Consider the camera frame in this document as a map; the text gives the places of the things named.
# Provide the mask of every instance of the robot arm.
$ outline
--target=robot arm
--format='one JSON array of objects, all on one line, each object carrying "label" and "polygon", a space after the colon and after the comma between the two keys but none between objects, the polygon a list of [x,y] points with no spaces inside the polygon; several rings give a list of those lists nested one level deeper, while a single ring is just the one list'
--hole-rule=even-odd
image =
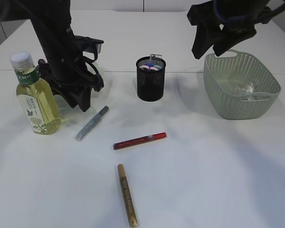
[{"label": "robot arm", "polygon": [[[97,60],[102,40],[75,36],[70,24],[70,0],[1,0],[0,21],[30,19],[48,60],[39,60],[41,77],[71,107],[82,111],[90,107],[91,91],[100,91],[103,80],[93,62]],[[83,56],[94,53],[95,59]],[[89,64],[95,75],[87,70]]]},{"label": "robot arm", "polygon": [[192,48],[195,58],[200,59],[211,46],[220,56],[234,45],[253,37],[257,33],[255,24],[267,24],[285,10],[284,3],[272,11],[266,7],[269,1],[212,0],[193,5],[188,19],[191,25],[197,26]]}]

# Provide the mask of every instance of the pen cup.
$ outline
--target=pen cup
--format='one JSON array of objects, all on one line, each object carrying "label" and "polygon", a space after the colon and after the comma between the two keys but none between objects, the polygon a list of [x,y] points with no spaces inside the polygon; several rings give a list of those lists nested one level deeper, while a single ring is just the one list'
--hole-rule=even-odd
[{"label": "pen cup", "polygon": [[150,64],[150,57],[140,58],[136,62],[137,95],[144,101],[158,101],[163,96],[166,62],[161,58],[153,57],[151,63],[157,70],[141,68]]}]

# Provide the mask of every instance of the silver marker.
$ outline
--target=silver marker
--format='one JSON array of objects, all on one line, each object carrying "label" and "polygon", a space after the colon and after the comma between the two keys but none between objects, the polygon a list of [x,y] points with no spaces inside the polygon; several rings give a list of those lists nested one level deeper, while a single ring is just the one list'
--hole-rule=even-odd
[{"label": "silver marker", "polygon": [[105,106],[93,119],[76,135],[77,141],[82,141],[84,137],[101,121],[103,116],[109,111],[109,107]]}]

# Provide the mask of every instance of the bottle label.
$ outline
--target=bottle label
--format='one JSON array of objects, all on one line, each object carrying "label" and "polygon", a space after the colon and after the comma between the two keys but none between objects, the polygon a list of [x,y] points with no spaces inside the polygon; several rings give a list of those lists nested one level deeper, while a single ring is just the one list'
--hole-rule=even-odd
[{"label": "bottle label", "polygon": [[25,86],[34,84],[39,80],[39,74],[36,69],[27,74],[23,74],[22,72],[16,72],[16,75],[19,83]]},{"label": "bottle label", "polygon": [[18,100],[33,131],[37,133],[46,133],[47,126],[44,123],[37,99],[29,95],[19,95]]}]

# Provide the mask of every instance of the yellow liquid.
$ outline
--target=yellow liquid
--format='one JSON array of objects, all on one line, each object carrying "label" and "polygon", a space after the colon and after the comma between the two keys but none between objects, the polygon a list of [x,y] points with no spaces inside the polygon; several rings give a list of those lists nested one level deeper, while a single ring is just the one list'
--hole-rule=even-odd
[{"label": "yellow liquid", "polygon": [[[28,74],[35,70],[31,68],[26,71],[22,71],[23,74]],[[46,131],[43,133],[35,132],[37,134],[53,134],[57,131],[61,125],[61,119],[58,112],[58,107],[54,96],[52,94],[49,84],[40,78],[37,82],[31,85],[21,85],[19,84],[16,89],[16,94],[18,95],[29,95],[34,97],[39,105],[44,124],[46,125]]]}]

